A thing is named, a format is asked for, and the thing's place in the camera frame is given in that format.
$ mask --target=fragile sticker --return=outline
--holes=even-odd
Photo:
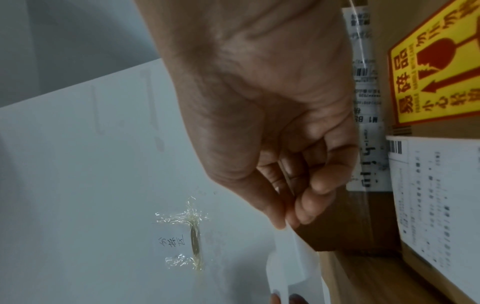
[[[453,0],[388,53],[397,125],[480,113],[480,0]]]

